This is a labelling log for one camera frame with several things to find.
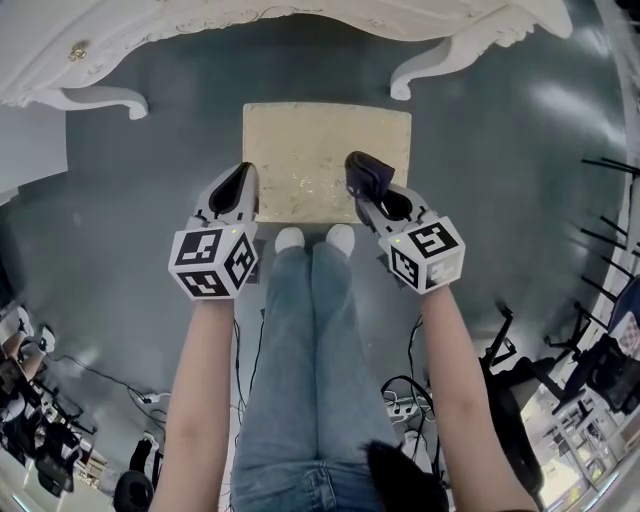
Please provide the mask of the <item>white cabinet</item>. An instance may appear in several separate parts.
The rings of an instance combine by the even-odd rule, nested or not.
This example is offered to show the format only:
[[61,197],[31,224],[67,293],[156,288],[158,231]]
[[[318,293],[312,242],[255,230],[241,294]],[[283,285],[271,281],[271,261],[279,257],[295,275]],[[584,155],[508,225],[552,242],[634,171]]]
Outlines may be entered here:
[[37,103],[0,105],[0,206],[21,186],[67,170],[65,112]]

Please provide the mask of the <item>person's blue jeans legs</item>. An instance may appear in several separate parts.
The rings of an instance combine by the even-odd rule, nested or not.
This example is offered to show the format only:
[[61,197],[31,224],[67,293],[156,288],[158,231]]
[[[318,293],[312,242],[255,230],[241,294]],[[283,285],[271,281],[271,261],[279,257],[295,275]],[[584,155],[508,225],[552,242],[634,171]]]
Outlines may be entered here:
[[366,363],[348,257],[324,242],[283,250],[234,455],[233,511],[384,512],[365,446],[395,440]]

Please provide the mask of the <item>blue chair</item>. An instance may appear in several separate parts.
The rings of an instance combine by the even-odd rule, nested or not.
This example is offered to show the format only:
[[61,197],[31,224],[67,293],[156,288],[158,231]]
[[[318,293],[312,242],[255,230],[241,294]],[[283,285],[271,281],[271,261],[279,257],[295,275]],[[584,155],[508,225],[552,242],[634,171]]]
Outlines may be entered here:
[[612,310],[608,335],[622,352],[640,361],[640,275],[621,291]]

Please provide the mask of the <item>person's right white shoe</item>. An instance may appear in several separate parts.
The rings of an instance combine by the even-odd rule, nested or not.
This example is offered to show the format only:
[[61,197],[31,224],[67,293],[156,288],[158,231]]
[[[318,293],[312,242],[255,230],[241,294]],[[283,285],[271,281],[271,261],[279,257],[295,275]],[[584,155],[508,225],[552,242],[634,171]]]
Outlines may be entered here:
[[347,224],[333,225],[326,234],[325,242],[349,258],[355,247],[354,229]]

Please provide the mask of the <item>dark blue cloth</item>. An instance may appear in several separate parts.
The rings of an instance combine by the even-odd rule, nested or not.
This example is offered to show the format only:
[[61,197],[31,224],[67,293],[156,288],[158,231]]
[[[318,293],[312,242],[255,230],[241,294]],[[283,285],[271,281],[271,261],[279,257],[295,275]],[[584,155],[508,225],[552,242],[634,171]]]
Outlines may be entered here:
[[347,191],[354,198],[356,209],[359,209],[363,199],[382,206],[395,169],[362,151],[351,152],[344,166]]

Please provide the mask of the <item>person's white shoe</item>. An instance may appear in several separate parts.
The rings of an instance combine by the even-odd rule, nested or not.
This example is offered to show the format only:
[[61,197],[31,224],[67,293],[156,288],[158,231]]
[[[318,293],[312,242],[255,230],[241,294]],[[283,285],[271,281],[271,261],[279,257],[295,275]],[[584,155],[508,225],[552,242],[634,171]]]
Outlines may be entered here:
[[355,247],[354,229],[347,224],[333,225],[326,234],[325,242],[349,258]]
[[276,236],[274,249],[277,254],[292,249],[305,248],[305,237],[303,232],[297,227],[286,227],[282,229]]

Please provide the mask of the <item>cream upholstered stool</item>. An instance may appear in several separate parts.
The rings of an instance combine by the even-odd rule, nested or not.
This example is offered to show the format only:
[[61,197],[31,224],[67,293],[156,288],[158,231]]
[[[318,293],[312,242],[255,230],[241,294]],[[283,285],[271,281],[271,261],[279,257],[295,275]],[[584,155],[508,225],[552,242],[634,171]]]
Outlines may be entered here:
[[256,220],[278,224],[358,224],[344,162],[368,153],[405,186],[412,117],[383,108],[314,102],[243,107],[242,159],[259,174]]

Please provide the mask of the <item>black office chair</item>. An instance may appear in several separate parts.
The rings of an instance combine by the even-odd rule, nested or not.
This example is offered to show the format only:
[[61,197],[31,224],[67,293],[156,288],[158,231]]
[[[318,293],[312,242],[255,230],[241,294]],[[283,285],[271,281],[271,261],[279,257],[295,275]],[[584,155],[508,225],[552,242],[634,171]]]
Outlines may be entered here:
[[640,404],[640,361],[625,354],[617,340],[603,334],[590,348],[580,349],[578,343],[595,318],[579,302],[574,303],[578,317],[571,338],[565,343],[552,343],[543,339],[551,348],[563,350],[558,360],[571,355],[576,367],[564,387],[560,387],[547,373],[540,375],[540,382],[558,400],[552,413],[578,400],[584,388],[599,395],[614,413],[631,414]]

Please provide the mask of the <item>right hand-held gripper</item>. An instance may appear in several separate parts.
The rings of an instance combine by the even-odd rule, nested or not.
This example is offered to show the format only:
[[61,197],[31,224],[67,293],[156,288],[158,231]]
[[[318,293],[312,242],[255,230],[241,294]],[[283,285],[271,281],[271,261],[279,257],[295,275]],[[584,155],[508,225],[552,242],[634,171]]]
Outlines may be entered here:
[[466,246],[447,216],[440,217],[414,190],[390,184],[379,205],[356,198],[356,214],[377,236],[387,266],[420,295],[461,277]]

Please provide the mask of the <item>person's left forearm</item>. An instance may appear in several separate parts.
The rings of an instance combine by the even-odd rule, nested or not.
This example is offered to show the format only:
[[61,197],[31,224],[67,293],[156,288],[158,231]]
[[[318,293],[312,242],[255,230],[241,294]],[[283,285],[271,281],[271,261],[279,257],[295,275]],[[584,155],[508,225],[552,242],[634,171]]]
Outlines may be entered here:
[[217,512],[229,444],[234,303],[198,301],[169,401],[149,512]]

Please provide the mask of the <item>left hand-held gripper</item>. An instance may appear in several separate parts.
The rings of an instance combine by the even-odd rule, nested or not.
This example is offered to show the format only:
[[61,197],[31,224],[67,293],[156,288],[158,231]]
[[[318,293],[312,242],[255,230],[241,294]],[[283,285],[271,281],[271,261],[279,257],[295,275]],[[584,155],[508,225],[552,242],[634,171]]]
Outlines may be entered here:
[[252,163],[229,168],[201,193],[186,228],[175,233],[168,271],[190,299],[234,299],[247,283],[258,263],[259,190]]

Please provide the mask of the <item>white ornate dressing table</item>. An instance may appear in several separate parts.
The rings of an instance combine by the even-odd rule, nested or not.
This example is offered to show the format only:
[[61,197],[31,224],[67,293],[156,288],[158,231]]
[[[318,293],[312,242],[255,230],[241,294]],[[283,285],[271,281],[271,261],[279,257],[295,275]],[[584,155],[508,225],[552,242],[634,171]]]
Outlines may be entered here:
[[[567,38],[564,0],[0,0],[0,105],[33,102],[62,111],[125,106],[146,116],[144,97],[101,80],[137,48],[163,39],[262,19],[315,15],[395,41],[435,47],[392,74],[392,98],[406,101],[418,78],[472,65],[489,47],[509,47],[536,27]],[[83,60],[74,43],[88,40]]]

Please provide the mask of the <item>person's left white shoe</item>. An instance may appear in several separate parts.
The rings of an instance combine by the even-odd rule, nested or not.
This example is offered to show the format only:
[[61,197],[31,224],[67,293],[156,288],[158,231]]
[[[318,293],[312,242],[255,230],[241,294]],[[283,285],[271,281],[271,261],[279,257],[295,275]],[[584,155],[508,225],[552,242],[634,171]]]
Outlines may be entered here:
[[297,227],[286,227],[282,229],[276,236],[274,249],[277,254],[292,249],[305,248],[305,237],[303,232]]

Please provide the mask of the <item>white power strip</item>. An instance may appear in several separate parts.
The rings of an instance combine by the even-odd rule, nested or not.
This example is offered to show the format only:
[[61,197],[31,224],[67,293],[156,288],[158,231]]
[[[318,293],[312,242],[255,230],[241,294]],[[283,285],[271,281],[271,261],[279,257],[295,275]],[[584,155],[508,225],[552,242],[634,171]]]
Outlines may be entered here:
[[423,399],[414,400],[412,397],[387,400],[385,405],[393,424],[409,421],[416,415],[420,416],[420,411],[428,407],[428,404]]

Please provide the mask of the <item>person's right forearm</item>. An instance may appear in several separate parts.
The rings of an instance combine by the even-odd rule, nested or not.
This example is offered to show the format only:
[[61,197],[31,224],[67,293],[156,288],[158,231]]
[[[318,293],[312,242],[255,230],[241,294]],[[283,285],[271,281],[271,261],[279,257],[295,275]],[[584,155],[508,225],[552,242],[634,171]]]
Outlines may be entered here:
[[538,512],[502,450],[473,342],[449,287],[421,297],[426,366],[457,512]]

